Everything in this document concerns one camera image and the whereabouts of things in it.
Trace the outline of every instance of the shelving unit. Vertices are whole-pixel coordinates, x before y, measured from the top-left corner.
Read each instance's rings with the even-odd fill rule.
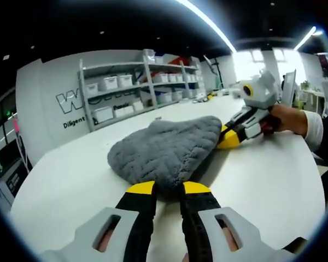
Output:
[[[130,87],[125,88],[117,88],[114,90],[107,90],[98,92],[97,95],[89,96],[86,90],[85,80],[86,79],[92,79],[92,78],[98,78],[100,76],[107,76],[110,74],[119,74],[119,73],[134,73],[138,72],[139,70],[143,70],[145,76],[147,77],[147,82],[140,84],[140,85],[133,85]],[[90,67],[85,67],[83,65],[83,60],[80,60],[79,63],[79,88],[81,97],[83,100],[83,108],[85,110],[86,114],[86,120],[87,125],[91,132],[96,131],[98,129],[101,129],[103,127],[109,126],[111,124],[117,123],[119,121],[123,121],[125,119],[128,119],[133,116],[137,116],[140,114],[143,114],[145,112],[149,112],[151,110],[155,110],[158,108],[162,108],[168,105],[172,105],[175,103],[178,103],[178,101],[172,101],[164,104],[157,104],[154,88],[160,87],[160,86],[175,86],[175,85],[185,85],[185,89],[189,90],[189,84],[196,83],[196,81],[187,81],[187,74],[193,73],[197,68],[191,67],[191,66],[185,66],[183,65],[183,62],[180,62],[180,65],[175,64],[150,64],[148,63],[147,59],[143,57],[143,62],[124,62],[124,63],[112,63],[112,64],[100,64],[100,65],[93,65]],[[167,83],[153,83],[151,72],[173,72],[173,73],[182,73],[183,80],[182,82],[167,82]],[[107,96],[112,96],[117,93],[126,93],[126,92],[138,92],[142,88],[149,88],[151,100],[153,102],[153,106],[149,108],[144,108],[141,111],[135,111],[133,113],[127,114],[125,116],[112,118],[110,120],[94,124],[93,118],[92,118],[92,111],[90,109],[89,102],[93,100],[97,100],[100,98],[104,98]]]

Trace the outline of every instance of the black ceiling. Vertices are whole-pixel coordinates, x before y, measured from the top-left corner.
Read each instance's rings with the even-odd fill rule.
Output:
[[[190,2],[237,50],[294,47],[318,24],[305,0]],[[176,0],[35,0],[1,5],[0,94],[15,85],[17,68],[37,58],[48,61],[84,51],[144,48],[199,58],[230,53],[205,22]],[[325,50],[321,41],[311,38],[301,51]],[[10,58],[3,61],[4,55]]]

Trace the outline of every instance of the desk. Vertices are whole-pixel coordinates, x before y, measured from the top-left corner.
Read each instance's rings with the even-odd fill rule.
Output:
[[[227,122],[243,100],[215,97],[154,110],[90,133],[47,153],[18,192],[10,217],[37,253],[71,242],[75,229],[106,206],[114,207],[129,186],[107,164],[111,146],[156,117],[183,121],[215,115]],[[221,151],[203,177],[220,205],[230,206],[260,229],[261,238],[282,248],[308,239],[325,211],[317,166],[304,140],[291,133],[256,138]],[[157,203],[147,261],[181,261],[186,253],[177,204]]]
[[[316,98],[317,98],[317,101],[316,101],[316,113],[318,113],[319,98],[320,97],[323,97],[324,98],[324,93],[322,93],[322,92],[316,92],[314,90],[301,90],[301,91],[303,91],[304,93],[308,93],[308,94],[311,94],[313,96],[316,96]]]

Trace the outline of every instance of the ceiling light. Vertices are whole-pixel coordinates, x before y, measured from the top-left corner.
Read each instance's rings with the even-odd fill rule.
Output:
[[[305,35],[305,37],[298,43],[298,45],[294,48],[294,51],[297,51],[311,36],[312,34],[316,32],[316,27],[313,26],[310,31]]]
[[[225,44],[230,48],[232,53],[237,53],[235,47],[231,44],[227,36],[218,28],[218,26],[207,17],[202,11],[200,11],[195,5],[190,3],[188,0],[176,0],[180,4],[183,4],[188,9],[190,9],[193,13],[199,16],[205,23],[207,23],[217,34],[218,36],[225,42]]]
[[[319,31],[314,32],[312,35],[317,37],[317,36],[322,35],[322,34],[323,34],[323,31],[319,30]]]

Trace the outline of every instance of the yellow object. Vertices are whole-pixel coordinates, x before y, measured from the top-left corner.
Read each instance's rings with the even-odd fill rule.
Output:
[[[153,185],[154,185],[154,181],[134,184],[126,192],[127,193],[135,193],[135,194],[152,195]]]
[[[221,131],[224,131],[227,129],[227,126],[222,126]],[[238,135],[235,131],[230,130],[228,131],[225,136],[223,141],[218,144],[217,148],[218,149],[229,149],[229,148],[235,148],[240,144]]]
[[[187,181],[184,182],[186,194],[209,193],[210,189],[203,184]]]
[[[251,85],[249,85],[249,84],[245,84],[244,86],[249,90],[249,92],[250,92],[250,97],[252,97],[252,96],[254,95],[254,90],[253,90],[253,88],[251,87]]]

